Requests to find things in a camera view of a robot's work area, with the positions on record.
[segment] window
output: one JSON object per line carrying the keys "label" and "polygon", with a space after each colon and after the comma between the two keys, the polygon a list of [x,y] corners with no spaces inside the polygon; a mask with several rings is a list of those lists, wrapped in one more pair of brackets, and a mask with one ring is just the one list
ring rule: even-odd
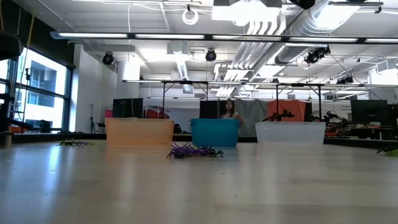
{"label": "window", "polygon": [[32,119],[26,119],[26,123],[33,125],[35,128],[40,127],[40,120],[32,120]]}
{"label": "window", "polygon": [[[14,119],[24,120],[35,128],[39,128],[40,121],[45,120],[50,122],[51,128],[67,129],[67,110],[70,101],[68,92],[70,87],[67,83],[70,82],[71,71],[27,49],[24,49],[18,58],[18,64],[13,68],[17,76],[16,111],[20,111],[16,113]],[[29,68],[29,81],[26,80],[24,68]]]}
{"label": "window", "polygon": [[[34,91],[27,91],[17,89],[16,97],[18,111],[24,111],[25,98],[26,110],[25,110],[25,122],[38,121],[40,120],[49,121],[52,124],[52,128],[62,128],[63,118],[63,106],[64,99],[56,96],[45,95],[42,93],[36,93]],[[16,115],[16,120],[22,121],[23,114]]]}
{"label": "window", "polygon": [[19,57],[17,82],[27,84],[25,77],[24,61],[26,59],[25,68],[29,68],[30,83],[29,86],[47,90],[56,94],[64,95],[67,68],[53,60],[50,60],[32,50],[26,51]]}
{"label": "window", "polygon": [[6,93],[6,84],[0,83],[0,94]]}
{"label": "window", "polygon": [[7,79],[8,60],[0,61],[0,78]]}
{"label": "window", "polygon": [[0,94],[5,93],[6,92],[6,85],[0,83]]}

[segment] desk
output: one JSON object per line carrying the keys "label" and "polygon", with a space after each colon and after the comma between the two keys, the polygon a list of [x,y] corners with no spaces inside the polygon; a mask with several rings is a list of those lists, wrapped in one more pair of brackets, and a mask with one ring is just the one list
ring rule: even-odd
{"label": "desk", "polygon": [[392,128],[351,128],[351,136],[358,136],[359,139],[383,139],[392,140]]}

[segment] orange partition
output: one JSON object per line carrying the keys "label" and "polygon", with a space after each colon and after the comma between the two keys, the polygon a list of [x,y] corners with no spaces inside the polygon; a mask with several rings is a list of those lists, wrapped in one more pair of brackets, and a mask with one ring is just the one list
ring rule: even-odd
{"label": "orange partition", "polygon": [[[291,111],[293,118],[282,118],[282,121],[304,121],[305,103],[299,100],[279,100],[279,113]],[[276,100],[268,102],[268,116],[276,113]]]}
{"label": "orange partition", "polygon": [[109,146],[170,144],[174,122],[170,119],[106,118]]}

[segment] orange bin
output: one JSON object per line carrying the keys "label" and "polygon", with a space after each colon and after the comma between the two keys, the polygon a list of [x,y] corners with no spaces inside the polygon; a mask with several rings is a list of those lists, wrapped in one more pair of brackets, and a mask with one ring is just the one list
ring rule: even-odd
{"label": "orange bin", "polygon": [[174,122],[170,119],[106,118],[109,146],[169,145]]}

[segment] security camera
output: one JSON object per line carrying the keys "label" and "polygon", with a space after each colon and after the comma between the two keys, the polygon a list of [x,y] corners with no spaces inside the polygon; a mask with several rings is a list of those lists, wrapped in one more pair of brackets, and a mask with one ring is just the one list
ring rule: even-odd
{"label": "security camera", "polygon": [[206,54],[206,61],[214,62],[217,58],[217,54],[214,50],[208,50]]}
{"label": "security camera", "polygon": [[104,58],[102,58],[102,62],[105,65],[112,65],[114,62],[113,52],[106,52]]}

